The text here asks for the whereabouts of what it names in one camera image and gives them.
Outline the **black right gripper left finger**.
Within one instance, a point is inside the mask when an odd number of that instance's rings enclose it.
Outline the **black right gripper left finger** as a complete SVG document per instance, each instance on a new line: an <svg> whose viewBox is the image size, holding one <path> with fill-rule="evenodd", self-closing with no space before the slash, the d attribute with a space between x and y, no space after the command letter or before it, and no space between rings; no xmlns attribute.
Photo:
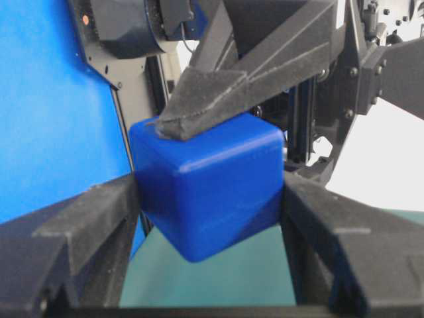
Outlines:
<svg viewBox="0 0 424 318"><path fill-rule="evenodd" d="M133 174L1 225L1 316L118 306L139 216Z"/></svg>

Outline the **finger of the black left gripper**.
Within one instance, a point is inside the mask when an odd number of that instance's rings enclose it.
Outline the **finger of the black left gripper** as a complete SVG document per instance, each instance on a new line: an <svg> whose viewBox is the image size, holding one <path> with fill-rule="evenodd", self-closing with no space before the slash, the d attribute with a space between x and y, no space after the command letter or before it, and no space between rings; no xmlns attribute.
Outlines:
<svg viewBox="0 0 424 318"><path fill-rule="evenodd" d="M340 3L227 3L245 71L189 66L155 122L160 136L190 139L251 110L329 66L344 46Z"/></svg>
<svg viewBox="0 0 424 318"><path fill-rule="evenodd" d="M239 60L233 21L227 2L200 1L199 4L207 15L208 22L191 57L191 68L198 72L245 71Z"/></svg>

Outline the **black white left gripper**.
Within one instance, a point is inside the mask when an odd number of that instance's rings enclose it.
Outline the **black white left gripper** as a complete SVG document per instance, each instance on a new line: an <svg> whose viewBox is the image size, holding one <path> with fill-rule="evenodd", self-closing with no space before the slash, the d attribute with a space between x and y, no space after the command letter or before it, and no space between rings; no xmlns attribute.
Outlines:
<svg viewBox="0 0 424 318"><path fill-rule="evenodd" d="M341 55L290 90L286 170L328 179L357 115L379 99L423 117L423 2L347 1Z"/></svg>

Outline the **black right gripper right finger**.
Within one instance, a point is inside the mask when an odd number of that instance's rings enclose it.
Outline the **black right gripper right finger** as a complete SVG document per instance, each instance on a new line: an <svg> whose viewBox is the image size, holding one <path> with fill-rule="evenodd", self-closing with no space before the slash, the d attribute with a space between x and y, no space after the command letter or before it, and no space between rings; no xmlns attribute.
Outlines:
<svg viewBox="0 0 424 318"><path fill-rule="evenodd" d="M287 172L281 226L298 304L423 316L422 225Z"/></svg>

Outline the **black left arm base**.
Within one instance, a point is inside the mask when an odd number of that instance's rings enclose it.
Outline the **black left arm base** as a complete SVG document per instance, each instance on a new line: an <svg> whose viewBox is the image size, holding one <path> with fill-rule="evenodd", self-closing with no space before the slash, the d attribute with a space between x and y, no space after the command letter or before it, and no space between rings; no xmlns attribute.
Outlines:
<svg viewBox="0 0 424 318"><path fill-rule="evenodd" d="M68 1L84 62L115 89L144 70L148 57L199 40L208 1Z"/></svg>

